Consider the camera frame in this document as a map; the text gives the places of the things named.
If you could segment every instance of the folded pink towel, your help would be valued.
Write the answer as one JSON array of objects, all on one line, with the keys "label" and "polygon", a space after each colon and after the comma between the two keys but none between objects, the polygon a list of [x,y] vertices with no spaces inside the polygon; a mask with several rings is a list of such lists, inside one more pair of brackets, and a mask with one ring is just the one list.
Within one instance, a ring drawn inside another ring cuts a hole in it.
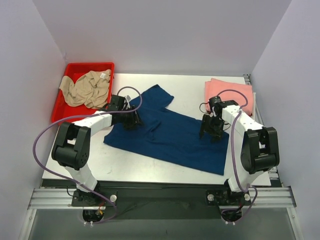
[{"label": "folded pink towel", "polygon": [[[237,90],[243,93],[248,99],[248,105],[243,108],[246,114],[249,116],[252,115],[253,107],[254,107],[254,94],[252,92],[251,85],[239,84],[239,83],[232,83],[232,82],[225,82],[215,78],[211,78],[211,81],[205,82],[205,93],[204,93],[204,101],[207,103],[210,98],[216,96],[223,90],[232,89]],[[233,91],[226,91],[221,93],[220,95],[222,101],[228,100],[235,100],[239,106],[246,104],[246,100],[240,94],[233,92]],[[205,105],[207,111],[210,110],[209,105]]]}]

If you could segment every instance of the beige garment in basket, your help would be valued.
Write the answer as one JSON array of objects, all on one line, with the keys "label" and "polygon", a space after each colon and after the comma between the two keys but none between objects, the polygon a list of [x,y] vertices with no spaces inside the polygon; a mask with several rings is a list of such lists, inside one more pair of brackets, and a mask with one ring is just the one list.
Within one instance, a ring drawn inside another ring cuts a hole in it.
[{"label": "beige garment in basket", "polygon": [[64,101],[71,107],[84,104],[89,109],[98,109],[106,104],[111,70],[89,71],[74,83],[68,76],[62,78],[59,89]]}]

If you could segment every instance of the white tabletop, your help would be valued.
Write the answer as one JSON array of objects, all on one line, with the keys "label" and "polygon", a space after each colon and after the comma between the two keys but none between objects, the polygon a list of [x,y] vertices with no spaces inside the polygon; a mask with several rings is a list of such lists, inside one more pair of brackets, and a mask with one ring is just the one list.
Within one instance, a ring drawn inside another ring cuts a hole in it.
[{"label": "white tabletop", "polygon": [[[243,77],[214,76],[222,81],[245,84]],[[124,86],[137,88],[141,93],[153,85],[174,96],[168,109],[201,120],[203,113],[199,111],[199,104],[204,102],[205,81],[211,76],[187,75],[155,75],[155,74],[115,74],[112,92]],[[121,95],[129,95],[132,99],[138,94],[131,89],[125,89]],[[100,181],[149,182],[149,183],[180,183],[180,184],[223,184],[233,175],[231,144],[229,142],[224,175],[217,175],[192,168],[180,166],[163,160],[124,151],[103,143],[104,136],[111,131],[111,127],[98,132],[91,138],[88,165],[92,174]],[[242,137],[235,132],[235,153],[240,156]],[[56,161],[48,158],[46,167],[60,174],[69,173]],[[60,179],[44,172],[43,179]],[[256,186],[270,186],[268,173],[259,176],[253,183]]]}]

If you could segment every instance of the red plastic bin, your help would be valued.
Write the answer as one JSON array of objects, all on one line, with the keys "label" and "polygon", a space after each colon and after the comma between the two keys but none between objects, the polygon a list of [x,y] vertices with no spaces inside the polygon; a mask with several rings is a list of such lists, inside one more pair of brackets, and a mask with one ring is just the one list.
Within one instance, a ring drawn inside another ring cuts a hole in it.
[{"label": "red plastic bin", "polygon": [[[80,63],[69,63],[64,71],[64,76],[68,76],[75,83],[78,78],[82,75],[88,73],[89,71],[102,72],[105,70],[111,70],[110,74],[110,83],[109,83],[109,93],[107,97],[107,102],[110,102],[112,94],[112,83],[114,79],[115,64],[113,62],[80,62]],[[51,121],[54,123],[60,119],[75,116],[75,115],[90,115],[93,114],[97,109],[87,108],[84,104],[80,106],[69,106],[65,102],[65,98],[62,94],[62,91],[59,89],[58,96],[55,100],[55,104],[52,111]],[[74,118],[67,120],[67,122],[74,122],[81,120],[82,118]]]}]

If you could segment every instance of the dark blue shirt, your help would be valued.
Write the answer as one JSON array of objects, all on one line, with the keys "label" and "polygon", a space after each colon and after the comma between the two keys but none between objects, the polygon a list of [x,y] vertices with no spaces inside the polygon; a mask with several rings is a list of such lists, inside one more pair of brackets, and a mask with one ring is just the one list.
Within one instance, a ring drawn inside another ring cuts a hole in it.
[{"label": "dark blue shirt", "polygon": [[[159,85],[142,93],[138,113],[143,126],[125,130],[116,124],[104,137],[104,143],[118,149],[160,159],[209,173],[223,175],[229,135],[211,143],[207,133],[199,138],[201,121],[166,109],[174,99]],[[140,98],[130,101],[137,106]]]}]

